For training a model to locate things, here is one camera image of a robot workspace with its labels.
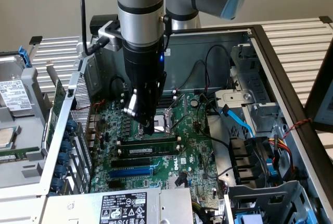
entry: screw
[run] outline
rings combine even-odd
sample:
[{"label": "screw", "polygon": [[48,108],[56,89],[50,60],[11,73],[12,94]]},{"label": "screw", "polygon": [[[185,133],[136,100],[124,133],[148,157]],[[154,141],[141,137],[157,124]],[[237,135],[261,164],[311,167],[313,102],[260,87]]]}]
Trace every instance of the screw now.
[{"label": "screw", "polygon": [[248,94],[248,93],[244,94],[243,97],[244,97],[244,99],[247,100],[247,101],[251,100],[251,98],[252,98],[252,96],[251,96],[250,94]]}]

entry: gray wall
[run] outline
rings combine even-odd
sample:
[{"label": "gray wall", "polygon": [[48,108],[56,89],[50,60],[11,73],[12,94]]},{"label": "gray wall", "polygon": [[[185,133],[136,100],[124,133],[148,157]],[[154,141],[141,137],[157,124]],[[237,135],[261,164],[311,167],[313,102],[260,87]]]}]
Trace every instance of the gray wall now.
[{"label": "gray wall", "polygon": [[[81,34],[79,0],[0,0],[0,51],[27,46],[33,35]],[[87,24],[92,15],[117,13],[116,0],[86,0]],[[246,0],[233,22],[298,19],[328,15],[332,0]],[[203,26],[228,23],[201,14]]]}]

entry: green circuit board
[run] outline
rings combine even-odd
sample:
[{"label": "green circuit board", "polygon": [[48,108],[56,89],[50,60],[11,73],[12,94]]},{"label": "green circuit board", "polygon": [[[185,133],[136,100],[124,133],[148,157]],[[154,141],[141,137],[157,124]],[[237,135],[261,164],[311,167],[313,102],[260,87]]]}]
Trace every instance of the green circuit board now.
[{"label": "green circuit board", "polygon": [[[181,137],[181,149],[177,155],[151,156],[150,164],[155,165],[153,175],[138,177],[122,177],[110,178],[109,171],[111,162],[119,160],[117,137],[119,136],[119,122],[122,124],[121,136],[125,140],[134,140],[134,135],[138,132],[138,123],[129,121],[126,116],[121,114],[120,105],[114,102],[107,103],[100,111],[100,115],[105,118],[105,123],[100,126],[100,132],[109,132],[109,142],[104,142],[104,148],[101,150],[98,141],[95,141],[94,151],[92,153],[94,174],[91,182],[91,193],[108,192],[115,190],[143,189],[161,187],[162,189],[174,188],[174,181],[181,172],[187,173],[189,188],[193,200],[199,201],[202,206],[217,207],[218,197],[213,196],[213,188],[217,188],[217,180],[210,179],[203,170],[203,166],[207,164],[212,152],[212,141],[204,135],[194,130],[193,123],[197,120],[197,109],[191,108],[190,100],[199,100],[198,95],[193,93],[185,94],[173,108],[173,122],[177,122],[184,115],[184,119],[175,127],[175,135]],[[199,122],[203,119],[203,107],[199,111]],[[163,136],[163,133],[153,134],[154,136]],[[175,145],[174,143],[158,143],[163,145]],[[208,162],[207,172],[211,175],[216,174],[216,167],[213,161]],[[109,182],[118,180],[121,182],[120,188],[110,188]]]}]

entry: ventilation grille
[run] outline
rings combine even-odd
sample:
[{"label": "ventilation grille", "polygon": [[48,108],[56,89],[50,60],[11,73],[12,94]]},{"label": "ventilation grille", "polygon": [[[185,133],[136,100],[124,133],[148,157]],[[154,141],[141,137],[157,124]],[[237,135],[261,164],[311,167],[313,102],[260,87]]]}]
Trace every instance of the ventilation grille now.
[{"label": "ventilation grille", "polygon": [[91,102],[83,74],[80,74],[80,78],[78,79],[75,98],[78,103],[76,108],[82,108],[82,110],[72,110],[71,115],[74,121],[82,124],[83,132],[85,133],[87,130],[90,112],[90,107],[87,106],[90,106]]}]

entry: hard drive label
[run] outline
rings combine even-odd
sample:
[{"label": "hard drive label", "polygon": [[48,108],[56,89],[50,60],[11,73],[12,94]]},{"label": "hard drive label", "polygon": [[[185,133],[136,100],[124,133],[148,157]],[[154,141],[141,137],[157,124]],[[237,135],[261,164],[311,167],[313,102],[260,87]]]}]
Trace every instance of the hard drive label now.
[{"label": "hard drive label", "polygon": [[103,196],[99,223],[147,223],[147,193],[142,192]]},{"label": "hard drive label", "polygon": [[0,82],[0,94],[10,111],[31,109],[21,80]]}]

